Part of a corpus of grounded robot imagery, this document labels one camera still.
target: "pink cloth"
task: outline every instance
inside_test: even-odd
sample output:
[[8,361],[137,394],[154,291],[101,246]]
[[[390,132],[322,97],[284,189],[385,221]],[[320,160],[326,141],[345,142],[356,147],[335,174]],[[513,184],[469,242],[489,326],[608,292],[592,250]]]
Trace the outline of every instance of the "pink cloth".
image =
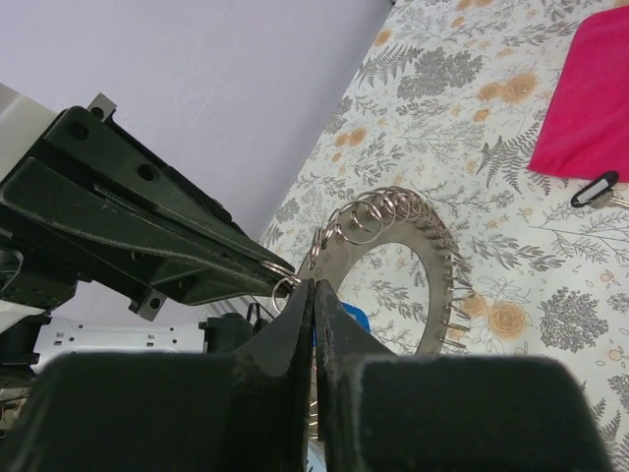
[[629,7],[598,13],[577,30],[529,170],[629,182]]

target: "blue object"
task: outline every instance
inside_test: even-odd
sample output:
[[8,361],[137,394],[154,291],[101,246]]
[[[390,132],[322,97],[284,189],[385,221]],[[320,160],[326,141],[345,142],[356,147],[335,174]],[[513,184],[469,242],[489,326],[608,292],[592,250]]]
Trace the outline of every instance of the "blue object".
[[[367,318],[367,315],[365,315],[365,312],[363,310],[355,307],[354,305],[350,305],[349,303],[341,302],[341,305],[343,305],[343,308],[345,309],[347,314],[354,320],[356,320],[358,324],[365,329],[366,332],[372,332],[372,330],[370,329],[370,319]],[[315,345],[316,333],[313,334],[313,346]]]

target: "table surface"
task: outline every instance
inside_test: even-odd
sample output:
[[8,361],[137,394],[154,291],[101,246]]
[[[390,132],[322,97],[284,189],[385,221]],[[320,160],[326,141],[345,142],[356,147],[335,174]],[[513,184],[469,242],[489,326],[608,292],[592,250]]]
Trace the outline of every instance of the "table surface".
[[[526,170],[577,26],[620,6],[400,0],[262,242],[299,266],[336,208],[376,187],[414,190],[473,268],[471,331],[450,339],[464,353],[565,364],[617,470],[629,470],[629,212],[572,208],[584,181]],[[423,274],[410,250],[382,246],[339,295],[388,347],[412,353],[429,296]]]

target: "fern leaf pattern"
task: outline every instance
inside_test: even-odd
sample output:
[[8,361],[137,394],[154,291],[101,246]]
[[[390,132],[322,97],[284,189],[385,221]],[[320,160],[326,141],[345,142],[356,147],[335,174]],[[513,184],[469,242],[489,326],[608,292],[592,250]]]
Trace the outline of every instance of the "fern leaf pattern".
[[[481,150],[482,160],[477,173],[481,173],[485,168],[488,169],[487,188],[491,186],[498,171],[500,171],[504,181],[518,194],[522,193],[520,179],[531,160],[539,129],[540,122],[536,122],[526,132],[507,142],[502,139],[502,136],[499,136],[493,146],[490,147],[488,143],[485,143]],[[545,195],[550,194],[550,183],[547,178],[544,176],[537,177],[533,173],[529,173],[529,175],[531,182],[541,187]]]
[[399,73],[403,73],[421,54],[422,49],[416,46],[402,44],[387,46],[361,65],[357,75],[358,83],[360,85],[367,81],[374,87],[375,80],[379,79],[387,85],[389,79],[395,79]]

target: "keychain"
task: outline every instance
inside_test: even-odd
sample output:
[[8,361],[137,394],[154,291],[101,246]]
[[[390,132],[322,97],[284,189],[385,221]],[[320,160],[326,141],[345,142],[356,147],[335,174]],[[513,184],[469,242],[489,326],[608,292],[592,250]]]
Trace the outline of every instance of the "keychain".
[[629,209],[629,202],[622,200],[613,190],[618,178],[618,172],[613,170],[605,172],[601,177],[593,180],[577,192],[570,200],[570,205],[574,208],[590,205],[594,208],[621,207]]

